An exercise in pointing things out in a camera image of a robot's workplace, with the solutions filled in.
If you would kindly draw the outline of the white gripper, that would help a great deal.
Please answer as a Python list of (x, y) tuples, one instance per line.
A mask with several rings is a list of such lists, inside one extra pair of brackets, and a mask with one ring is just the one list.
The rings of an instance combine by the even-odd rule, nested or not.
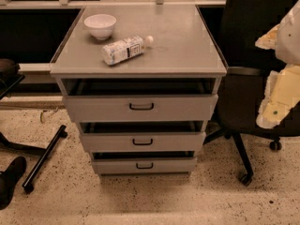
[(280, 24), (259, 37), (255, 46), (276, 49), (276, 58), (287, 65), (280, 72), (271, 71), (264, 90), (256, 124), (271, 129), (279, 125), (300, 101), (300, 0)]

